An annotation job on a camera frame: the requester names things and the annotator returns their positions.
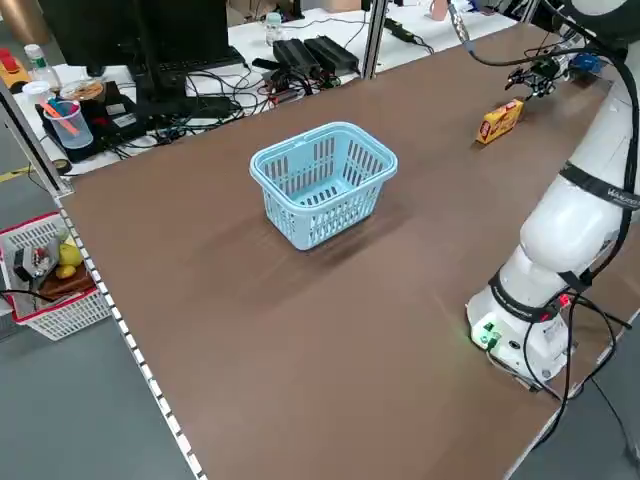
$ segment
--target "yellow box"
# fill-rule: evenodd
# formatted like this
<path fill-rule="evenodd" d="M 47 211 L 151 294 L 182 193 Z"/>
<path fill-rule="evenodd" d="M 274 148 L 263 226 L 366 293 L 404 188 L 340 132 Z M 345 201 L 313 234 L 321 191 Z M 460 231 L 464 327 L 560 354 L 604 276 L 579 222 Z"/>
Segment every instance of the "yellow box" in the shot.
<path fill-rule="evenodd" d="M 512 100 L 506 105 L 489 112 L 484 116 L 484 121 L 478 130 L 476 140 L 484 145 L 493 142 L 496 138 L 513 130 L 522 113 L 524 103 L 520 100 Z"/>

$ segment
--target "water bottle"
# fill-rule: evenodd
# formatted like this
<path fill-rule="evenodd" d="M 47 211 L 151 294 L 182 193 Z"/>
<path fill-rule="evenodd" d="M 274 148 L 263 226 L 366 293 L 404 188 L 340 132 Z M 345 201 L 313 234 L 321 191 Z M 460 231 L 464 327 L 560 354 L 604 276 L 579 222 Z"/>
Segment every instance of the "water bottle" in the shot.
<path fill-rule="evenodd" d="M 282 18 L 279 13 L 270 12 L 267 13 L 267 18 L 264 22 L 267 29 L 267 45 L 273 46 L 273 42 L 282 38 L 282 31 L 280 26 L 282 25 Z"/>
<path fill-rule="evenodd" d="M 24 51 L 33 66 L 33 69 L 30 72 L 31 78 L 36 81 L 45 81 L 49 84 L 51 90 L 59 92 L 62 87 L 60 77 L 58 77 L 56 71 L 47 63 L 40 46 L 35 43 L 31 43 L 24 47 Z"/>

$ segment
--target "table surface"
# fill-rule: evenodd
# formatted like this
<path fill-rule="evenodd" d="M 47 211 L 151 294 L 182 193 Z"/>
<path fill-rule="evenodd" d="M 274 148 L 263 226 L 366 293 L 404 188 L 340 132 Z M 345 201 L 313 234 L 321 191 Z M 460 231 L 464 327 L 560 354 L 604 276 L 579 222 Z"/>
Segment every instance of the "table surface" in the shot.
<path fill-rule="evenodd" d="M 425 7 L 397 7 L 390 5 L 389 8 L 388 16 L 390 18 L 401 22 L 405 28 L 424 38 L 436 51 L 451 48 L 459 43 L 451 28 L 451 24 L 448 21 L 435 22 L 431 20 L 425 16 Z M 283 32 L 285 38 L 306 39 L 318 35 L 328 35 L 337 43 L 345 45 L 358 32 L 362 25 L 358 23 L 350 24 L 341 21 L 327 20 L 332 18 L 346 22 L 360 22 L 365 18 L 364 12 L 362 11 L 328 14 L 322 9 L 314 9 L 304 12 L 304 14 L 306 16 L 304 20 L 284 24 Z M 486 16 L 480 13 L 465 13 L 463 16 L 473 38 L 488 35 L 510 27 L 515 23 L 513 20 L 501 15 Z M 368 26 L 365 26 L 360 34 L 349 44 L 349 50 L 360 59 L 361 63 L 364 57 L 367 32 Z M 261 23 L 254 22 L 229 28 L 229 43 L 242 53 L 249 64 L 251 64 L 254 58 L 273 59 L 272 48 L 265 42 L 265 30 Z M 401 42 L 388 31 L 385 31 L 379 53 L 378 71 L 384 71 L 426 55 L 428 55 L 428 53 L 425 48 Z M 58 65 L 55 68 L 63 83 L 79 80 L 84 78 L 85 75 L 85 69 L 81 67 Z M 224 79 L 231 85 L 235 85 L 236 83 L 241 83 L 241 85 L 255 84 L 260 80 L 262 72 L 260 69 L 254 69 L 247 75 L 248 72 L 241 65 L 211 69 L 209 71 L 225 76 Z M 120 85 L 121 91 L 135 101 L 135 86 L 132 83 L 131 76 L 126 67 L 108 67 L 103 78 L 106 81 L 115 81 Z M 343 83 L 347 83 L 357 78 L 357 75 L 343 75 L 340 78 Z M 200 94 L 221 92 L 220 84 L 215 80 L 202 77 L 192 77 L 192 79 Z M 257 84 L 254 88 L 245 90 L 244 92 L 253 93 L 262 100 L 266 97 L 258 92 L 260 85 L 261 84 Z M 230 88 L 225 87 L 225 89 L 228 93 L 231 92 Z M 187 90 L 188 95 L 195 95 L 190 89 Z M 44 138 L 45 131 L 42 128 L 40 118 L 36 114 L 34 107 L 28 102 L 26 96 L 24 94 L 17 94 L 15 95 L 15 99 L 38 138 Z M 237 100 L 246 107 L 255 103 L 250 95 L 239 95 Z M 193 120 L 190 124 L 197 125 L 199 123 L 206 124 L 210 122 L 210 119 L 200 119 Z M 144 137 L 135 140 L 134 143 L 136 145 L 152 146 L 155 141 L 151 137 Z M 51 158 L 64 157 L 64 154 L 50 139 L 44 138 L 42 145 Z M 124 147 L 123 150 L 132 156 L 138 155 L 143 151 L 139 148 L 126 147 Z M 74 164 L 73 170 L 70 173 L 73 175 L 83 174 L 118 161 L 120 161 L 120 158 L 115 153 L 105 152 L 91 157 L 86 161 Z"/>
<path fill-rule="evenodd" d="M 517 58 L 542 37 L 521 25 L 478 52 Z M 64 208 L 208 478 L 495 480 L 531 444 L 557 405 L 473 348 L 464 305 L 606 88 L 562 85 L 480 148 L 508 73 L 455 48 L 76 180 Z M 249 159 L 336 120 L 391 148 L 398 174 L 370 219 L 301 253 L 266 220 Z M 590 297 L 629 318 L 638 258 Z M 576 380 L 607 343 L 579 317 Z"/>

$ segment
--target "plastic cup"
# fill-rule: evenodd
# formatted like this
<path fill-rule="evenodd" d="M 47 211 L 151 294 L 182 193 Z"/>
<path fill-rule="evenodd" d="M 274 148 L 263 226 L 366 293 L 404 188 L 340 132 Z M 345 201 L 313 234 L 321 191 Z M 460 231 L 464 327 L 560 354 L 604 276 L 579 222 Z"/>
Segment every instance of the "plastic cup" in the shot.
<path fill-rule="evenodd" d="M 61 101 L 58 102 L 57 105 L 61 110 L 58 112 L 62 115 L 61 117 L 52 117 L 46 110 L 44 111 L 44 116 L 53 125 L 62 146 L 69 149 L 77 149 L 90 145 L 91 142 L 93 142 L 93 135 L 91 134 L 89 126 L 82 115 L 80 103 Z M 71 114 L 64 115 L 63 112 L 70 112 L 71 109 L 74 108 L 74 105 L 78 106 L 76 111 Z M 70 130 L 73 130 L 74 128 L 77 132 L 72 133 Z"/>
<path fill-rule="evenodd" d="M 22 92 L 27 95 L 29 102 L 34 105 L 47 102 L 50 98 L 55 98 L 55 95 L 51 92 L 49 82 L 45 82 L 44 80 L 27 83 L 22 87 Z"/>

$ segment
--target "gray floor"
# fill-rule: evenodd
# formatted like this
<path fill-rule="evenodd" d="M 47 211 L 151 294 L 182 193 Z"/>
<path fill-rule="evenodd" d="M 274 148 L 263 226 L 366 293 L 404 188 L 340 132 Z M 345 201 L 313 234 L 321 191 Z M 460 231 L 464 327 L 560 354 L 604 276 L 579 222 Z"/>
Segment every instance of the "gray floor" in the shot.
<path fill-rule="evenodd" d="M 0 24 L 0 45 L 18 53 L 2 30 Z M 0 172 L 25 164 L 4 128 L 0 150 Z M 26 177 L 0 184 L 0 228 L 52 210 L 53 202 Z M 640 332 L 634 331 L 600 375 L 636 438 L 638 365 Z M 9 337 L 0 343 L 0 385 L 0 478 L 193 479 L 110 319 L 55 344 L 30 330 Z M 557 435 L 512 478 L 638 480 L 623 445 L 613 416 L 588 385 Z"/>

